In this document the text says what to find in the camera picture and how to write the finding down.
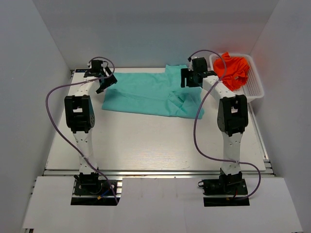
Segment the orange t-shirt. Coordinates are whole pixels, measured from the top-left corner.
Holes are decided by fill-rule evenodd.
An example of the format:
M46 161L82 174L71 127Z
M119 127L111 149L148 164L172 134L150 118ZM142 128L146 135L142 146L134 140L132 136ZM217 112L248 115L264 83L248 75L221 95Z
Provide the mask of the orange t-shirt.
M226 73L222 78L224 85L231 91L240 89L247 83L250 66L243 57L231 56L228 52L222 54L226 64Z

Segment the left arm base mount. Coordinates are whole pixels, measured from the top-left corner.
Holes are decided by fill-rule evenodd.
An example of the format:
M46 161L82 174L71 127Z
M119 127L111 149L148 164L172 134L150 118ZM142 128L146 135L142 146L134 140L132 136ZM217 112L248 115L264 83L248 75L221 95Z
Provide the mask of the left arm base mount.
M116 206L121 198L121 182L101 178L98 173L74 175L72 206Z

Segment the aluminium table rail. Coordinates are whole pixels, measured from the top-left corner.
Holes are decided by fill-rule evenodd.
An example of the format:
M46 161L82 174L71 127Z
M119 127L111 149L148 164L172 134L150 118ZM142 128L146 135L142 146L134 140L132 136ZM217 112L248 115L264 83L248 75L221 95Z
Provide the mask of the aluminium table rail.
M48 170L43 173L44 176L73 176L78 175L76 170ZM102 171L106 176L208 176L220 173L215 171Z

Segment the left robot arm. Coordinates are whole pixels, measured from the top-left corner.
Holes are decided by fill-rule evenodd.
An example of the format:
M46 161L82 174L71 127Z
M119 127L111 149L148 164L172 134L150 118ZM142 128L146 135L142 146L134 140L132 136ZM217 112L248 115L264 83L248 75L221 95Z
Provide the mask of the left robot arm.
M96 68L94 65L91 65L86 70L78 90L64 99L66 124L74 137L74 148L80 155L79 173L82 175L93 175L98 172L92 145L95 113L90 92L96 83L99 84L99 88L95 91L97 94L116 84L117 79L113 72L114 70L111 70L109 67Z

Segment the white plastic basket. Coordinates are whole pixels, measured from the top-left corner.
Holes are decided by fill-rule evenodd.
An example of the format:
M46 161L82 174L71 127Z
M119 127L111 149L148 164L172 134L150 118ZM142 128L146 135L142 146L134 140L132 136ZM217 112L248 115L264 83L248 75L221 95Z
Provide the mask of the white plastic basket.
M264 96L264 90L261 84L259 74L251 56L247 54L229 53L231 56L243 57L247 60L250 69L248 71L247 83L240 89L233 91L237 95L245 95L248 102L256 99L260 99ZM226 73L226 64L223 58L212 54L209 56L209 64L211 70L215 71L217 76L220 78Z

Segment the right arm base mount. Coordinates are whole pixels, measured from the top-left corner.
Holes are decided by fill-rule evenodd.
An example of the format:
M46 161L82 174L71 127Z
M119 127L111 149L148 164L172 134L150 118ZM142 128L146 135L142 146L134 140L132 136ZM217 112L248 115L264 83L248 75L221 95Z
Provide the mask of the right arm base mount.
M242 173L221 174L217 179L204 179L198 183L203 189L205 207L249 206L248 190Z

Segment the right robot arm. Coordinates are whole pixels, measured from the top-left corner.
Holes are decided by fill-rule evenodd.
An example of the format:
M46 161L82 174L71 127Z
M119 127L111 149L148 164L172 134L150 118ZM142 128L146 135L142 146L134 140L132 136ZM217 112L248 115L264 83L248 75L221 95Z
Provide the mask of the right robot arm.
M224 146L221 174L240 174L241 140L248 125L247 97L229 90L211 71L195 73L188 68L181 69L181 87L186 86L201 87L218 102L217 125Z

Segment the teal t-shirt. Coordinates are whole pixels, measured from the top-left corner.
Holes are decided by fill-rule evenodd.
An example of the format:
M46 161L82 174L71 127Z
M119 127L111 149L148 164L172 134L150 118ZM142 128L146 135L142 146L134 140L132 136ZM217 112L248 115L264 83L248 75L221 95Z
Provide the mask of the teal t-shirt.
M105 91L103 110L164 117L202 118L201 88L180 86L184 65L166 65L162 73L115 73Z

